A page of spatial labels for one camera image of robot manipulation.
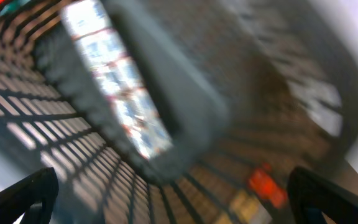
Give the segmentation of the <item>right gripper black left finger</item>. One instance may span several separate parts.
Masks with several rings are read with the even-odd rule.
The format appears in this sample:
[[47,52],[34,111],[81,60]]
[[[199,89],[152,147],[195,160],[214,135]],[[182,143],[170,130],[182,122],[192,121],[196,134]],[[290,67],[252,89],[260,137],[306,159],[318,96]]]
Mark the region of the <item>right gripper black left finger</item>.
[[0,192],[0,223],[48,224],[57,196],[55,169],[40,169]]

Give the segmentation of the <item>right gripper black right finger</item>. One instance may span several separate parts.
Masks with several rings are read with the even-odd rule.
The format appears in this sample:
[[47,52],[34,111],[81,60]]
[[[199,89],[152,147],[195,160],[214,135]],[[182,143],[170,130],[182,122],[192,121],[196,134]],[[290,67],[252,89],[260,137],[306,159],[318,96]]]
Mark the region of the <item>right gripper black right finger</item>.
[[303,167],[290,173],[287,195],[297,224],[358,223],[358,196]]

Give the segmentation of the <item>orange spaghetti packet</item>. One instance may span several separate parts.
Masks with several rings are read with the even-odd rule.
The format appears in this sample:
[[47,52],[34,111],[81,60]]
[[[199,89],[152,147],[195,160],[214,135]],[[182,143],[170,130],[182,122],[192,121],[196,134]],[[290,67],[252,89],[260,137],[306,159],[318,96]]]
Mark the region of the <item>orange spaghetti packet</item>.
[[255,168],[229,202],[229,212],[239,223],[285,223],[286,190],[271,175],[270,166]]

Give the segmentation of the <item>clear bag of tissue packs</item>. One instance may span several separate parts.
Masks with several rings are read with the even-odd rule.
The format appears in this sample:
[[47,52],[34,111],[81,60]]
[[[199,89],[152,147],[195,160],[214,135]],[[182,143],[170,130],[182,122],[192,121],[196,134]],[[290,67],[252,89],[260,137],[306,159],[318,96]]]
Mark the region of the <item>clear bag of tissue packs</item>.
[[62,19],[92,79],[136,151],[151,159],[169,150],[173,146],[171,135],[102,2],[71,3],[62,9]]

